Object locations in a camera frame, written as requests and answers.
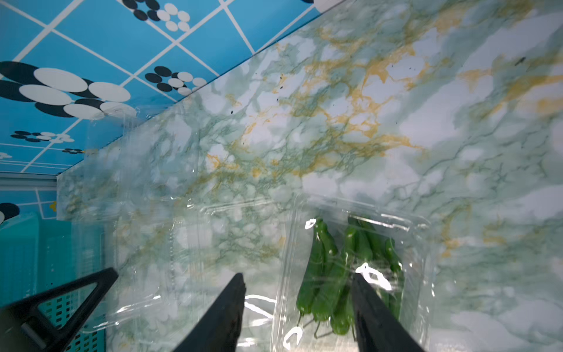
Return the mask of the clear clamshell with peppers middle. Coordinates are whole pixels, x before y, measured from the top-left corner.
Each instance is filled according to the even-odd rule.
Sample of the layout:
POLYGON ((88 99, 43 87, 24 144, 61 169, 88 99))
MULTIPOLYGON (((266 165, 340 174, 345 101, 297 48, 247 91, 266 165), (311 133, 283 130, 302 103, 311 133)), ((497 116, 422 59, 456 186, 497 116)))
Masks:
POLYGON ((246 283, 243 335, 274 323, 284 211, 249 186, 199 197, 199 126, 182 109, 105 103, 87 135, 80 203, 71 208, 83 274, 112 267, 119 279, 85 331, 122 326, 151 340, 189 329, 234 274, 246 283))

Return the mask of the clear clamshell with peppers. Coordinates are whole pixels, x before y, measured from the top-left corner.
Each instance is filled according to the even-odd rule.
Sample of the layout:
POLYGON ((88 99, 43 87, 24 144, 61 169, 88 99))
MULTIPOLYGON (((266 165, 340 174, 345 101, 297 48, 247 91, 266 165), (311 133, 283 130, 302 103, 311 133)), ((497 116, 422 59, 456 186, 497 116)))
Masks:
POLYGON ((246 283, 243 335, 274 323, 284 211, 249 186, 199 197, 199 126, 182 109, 105 103, 87 135, 80 203, 71 208, 83 274, 112 267, 119 279, 85 331, 122 326, 151 340, 189 329, 234 274, 246 283))
POLYGON ((434 229, 420 216, 349 199, 298 195, 290 212, 271 349, 357 351, 355 276, 426 348, 436 250, 434 229))

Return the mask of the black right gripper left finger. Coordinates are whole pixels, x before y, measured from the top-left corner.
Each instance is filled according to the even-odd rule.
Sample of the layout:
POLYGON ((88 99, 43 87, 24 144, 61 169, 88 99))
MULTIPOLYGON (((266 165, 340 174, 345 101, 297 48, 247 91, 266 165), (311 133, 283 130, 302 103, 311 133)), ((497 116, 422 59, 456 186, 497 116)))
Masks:
POLYGON ((237 273, 174 351, 236 351, 245 295, 243 274, 237 273))

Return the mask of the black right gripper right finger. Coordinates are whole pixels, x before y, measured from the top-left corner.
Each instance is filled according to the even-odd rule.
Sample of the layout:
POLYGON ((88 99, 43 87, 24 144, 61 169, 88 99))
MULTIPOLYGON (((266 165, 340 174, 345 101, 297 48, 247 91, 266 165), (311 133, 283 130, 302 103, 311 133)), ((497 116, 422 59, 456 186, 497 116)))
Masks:
POLYGON ((350 291, 353 297, 356 339, 360 352, 424 351, 392 315, 362 275, 353 275, 350 291))

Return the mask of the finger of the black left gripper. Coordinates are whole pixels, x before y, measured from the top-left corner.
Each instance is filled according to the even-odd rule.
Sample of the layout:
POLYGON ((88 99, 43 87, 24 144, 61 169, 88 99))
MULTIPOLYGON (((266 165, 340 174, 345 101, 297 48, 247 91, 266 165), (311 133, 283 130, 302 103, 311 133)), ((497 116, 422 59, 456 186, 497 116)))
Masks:
POLYGON ((2 307, 1 350, 65 350, 117 278, 107 268, 2 307))

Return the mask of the clear clamshell with peppers back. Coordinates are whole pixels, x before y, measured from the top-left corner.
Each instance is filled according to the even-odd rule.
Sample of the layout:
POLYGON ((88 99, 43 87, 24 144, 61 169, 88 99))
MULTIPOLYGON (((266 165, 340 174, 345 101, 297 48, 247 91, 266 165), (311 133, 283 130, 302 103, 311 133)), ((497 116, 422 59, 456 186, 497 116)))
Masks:
POLYGON ((355 276, 426 348, 436 250, 434 229, 420 216, 349 199, 298 195, 290 212, 271 349, 357 351, 355 276))

